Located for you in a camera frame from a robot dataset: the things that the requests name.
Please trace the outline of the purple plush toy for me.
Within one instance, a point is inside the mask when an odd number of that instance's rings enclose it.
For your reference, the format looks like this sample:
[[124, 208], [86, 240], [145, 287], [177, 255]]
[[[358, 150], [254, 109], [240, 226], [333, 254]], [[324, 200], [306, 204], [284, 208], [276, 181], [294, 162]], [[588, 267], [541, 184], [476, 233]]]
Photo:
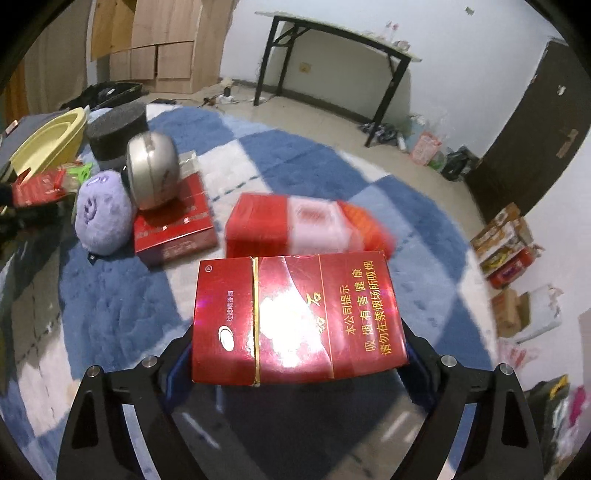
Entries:
[[135, 207], [114, 170], [101, 171], [78, 190], [74, 230], [91, 254], [110, 256], [123, 247], [132, 233]]

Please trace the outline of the red cigarette pack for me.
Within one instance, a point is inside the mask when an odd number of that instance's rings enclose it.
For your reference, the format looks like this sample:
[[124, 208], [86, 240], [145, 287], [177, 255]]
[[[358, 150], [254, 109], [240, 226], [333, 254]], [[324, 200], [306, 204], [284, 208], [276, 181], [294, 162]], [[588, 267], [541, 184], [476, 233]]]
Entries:
[[327, 382], [406, 365], [402, 319], [379, 251], [201, 262], [195, 383]]

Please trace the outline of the black foam cylinder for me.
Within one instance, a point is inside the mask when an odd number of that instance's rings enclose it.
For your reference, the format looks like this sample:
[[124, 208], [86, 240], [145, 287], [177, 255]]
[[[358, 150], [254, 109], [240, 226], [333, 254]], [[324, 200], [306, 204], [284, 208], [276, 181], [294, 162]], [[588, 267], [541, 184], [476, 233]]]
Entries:
[[141, 102], [117, 106], [88, 125], [86, 135], [101, 171], [119, 171], [125, 164], [128, 142], [148, 130]]

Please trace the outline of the yellow plastic basin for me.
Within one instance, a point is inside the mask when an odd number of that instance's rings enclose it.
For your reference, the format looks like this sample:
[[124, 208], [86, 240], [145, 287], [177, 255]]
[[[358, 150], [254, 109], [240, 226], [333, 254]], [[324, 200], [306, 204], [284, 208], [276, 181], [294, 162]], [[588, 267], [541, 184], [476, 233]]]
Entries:
[[30, 135], [10, 157], [17, 177], [33, 176], [76, 160], [87, 124], [84, 108], [69, 110]]

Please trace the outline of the black open suitcase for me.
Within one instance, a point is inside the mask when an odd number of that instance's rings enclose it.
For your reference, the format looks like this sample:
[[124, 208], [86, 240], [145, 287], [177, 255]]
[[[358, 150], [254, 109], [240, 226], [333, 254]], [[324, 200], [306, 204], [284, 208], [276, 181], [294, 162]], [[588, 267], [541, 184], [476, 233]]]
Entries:
[[91, 111], [114, 108], [132, 102], [144, 95], [143, 86], [136, 82], [106, 81], [90, 85], [77, 97], [62, 104], [61, 110], [86, 108]]

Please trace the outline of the wooden wardrobe cabinet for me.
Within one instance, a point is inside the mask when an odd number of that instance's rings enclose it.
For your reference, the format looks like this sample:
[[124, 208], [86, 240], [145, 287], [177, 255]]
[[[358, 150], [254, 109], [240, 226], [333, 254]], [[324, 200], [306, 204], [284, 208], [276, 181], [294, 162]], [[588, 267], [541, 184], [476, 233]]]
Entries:
[[90, 60], [99, 82], [134, 81], [158, 93], [214, 85], [235, 1], [95, 1]]

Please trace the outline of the stacked cardboard boxes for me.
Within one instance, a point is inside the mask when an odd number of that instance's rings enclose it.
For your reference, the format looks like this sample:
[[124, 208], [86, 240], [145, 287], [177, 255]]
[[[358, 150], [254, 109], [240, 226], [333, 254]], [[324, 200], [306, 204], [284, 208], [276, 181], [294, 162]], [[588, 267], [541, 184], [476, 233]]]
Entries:
[[472, 240], [483, 275], [501, 290], [519, 278], [541, 255], [520, 209], [510, 203]]

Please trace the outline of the dark brown door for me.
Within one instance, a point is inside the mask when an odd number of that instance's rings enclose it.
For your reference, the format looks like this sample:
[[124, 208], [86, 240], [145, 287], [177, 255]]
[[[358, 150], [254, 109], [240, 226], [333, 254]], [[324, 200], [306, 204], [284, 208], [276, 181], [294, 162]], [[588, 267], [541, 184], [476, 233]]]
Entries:
[[513, 203], [528, 213], [560, 178], [590, 129], [590, 77], [566, 44], [547, 44], [513, 115], [466, 183], [489, 222]]

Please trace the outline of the silver round speaker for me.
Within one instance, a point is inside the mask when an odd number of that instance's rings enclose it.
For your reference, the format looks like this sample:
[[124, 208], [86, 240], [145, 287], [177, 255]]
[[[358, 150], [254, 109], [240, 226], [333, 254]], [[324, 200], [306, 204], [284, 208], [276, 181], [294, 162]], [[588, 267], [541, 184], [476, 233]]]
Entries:
[[178, 153], [170, 137], [145, 131], [129, 140], [121, 178], [139, 210], [156, 209], [176, 198], [179, 177]]

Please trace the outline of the flat red gift box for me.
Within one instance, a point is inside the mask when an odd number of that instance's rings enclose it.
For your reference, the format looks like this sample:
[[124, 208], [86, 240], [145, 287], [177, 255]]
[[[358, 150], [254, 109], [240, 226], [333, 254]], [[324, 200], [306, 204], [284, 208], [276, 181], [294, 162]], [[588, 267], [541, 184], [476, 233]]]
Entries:
[[217, 246], [211, 209], [199, 173], [182, 179], [176, 198], [139, 211], [133, 224], [135, 255], [157, 266]]

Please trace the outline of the small red packet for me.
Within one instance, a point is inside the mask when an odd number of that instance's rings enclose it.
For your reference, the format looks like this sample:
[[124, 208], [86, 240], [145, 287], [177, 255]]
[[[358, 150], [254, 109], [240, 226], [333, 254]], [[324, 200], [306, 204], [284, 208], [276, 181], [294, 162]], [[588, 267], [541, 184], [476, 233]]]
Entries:
[[12, 184], [14, 206], [28, 208], [58, 202], [67, 195], [67, 191], [62, 186], [65, 176], [64, 169], [39, 173], [28, 180], [24, 175], [18, 176]]

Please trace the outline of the blue white checkered rug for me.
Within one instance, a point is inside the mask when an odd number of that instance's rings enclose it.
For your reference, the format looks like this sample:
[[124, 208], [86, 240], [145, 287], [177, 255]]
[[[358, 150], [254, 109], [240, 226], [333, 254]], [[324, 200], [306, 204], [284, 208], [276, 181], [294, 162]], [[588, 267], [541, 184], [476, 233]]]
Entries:
[[[389, 269], [401, 315], [468, 367], [496, 359], [488, 289], [455, 221], [367, 160], [261, 124], [153, 106], [153, 130], [197, 153], [214, 230], [246, 192], [345, 200], [396, 240]], [[85, 370], [158, 355], [192, 320], [200, 257], [147, 268], [131, 247], [90, 262], [68, 211], [26, 230], [1, 257], [1, 414], [44, 479], [56, 475]], [[387, 479], [423, 422], [395, 372], [317, 386], [194, 386], [174, 414], [213, 479]]]

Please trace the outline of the black folding table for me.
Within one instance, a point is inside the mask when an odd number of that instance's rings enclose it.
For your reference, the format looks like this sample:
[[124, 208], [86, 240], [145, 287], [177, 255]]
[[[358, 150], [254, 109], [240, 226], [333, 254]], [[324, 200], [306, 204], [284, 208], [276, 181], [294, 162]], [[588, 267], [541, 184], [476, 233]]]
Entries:
[[422, 59], [396, 43], [344, 26], [282, 11], [271, 19], [254, 87], [263, 93], [315, 106], [359, 123], [365, 145], [384, 139], [394, 99], [407, 99], [409, 67]]

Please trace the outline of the red white cigarette carton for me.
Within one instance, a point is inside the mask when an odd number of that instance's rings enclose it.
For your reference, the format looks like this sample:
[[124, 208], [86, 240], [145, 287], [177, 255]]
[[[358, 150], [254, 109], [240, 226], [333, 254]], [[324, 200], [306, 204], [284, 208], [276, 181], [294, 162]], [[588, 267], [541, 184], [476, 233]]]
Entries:
[[225, 224], [225, 255], [269, 257], [380, 251], [394, 236], [369, 211], [341, 200], [243, 193]]

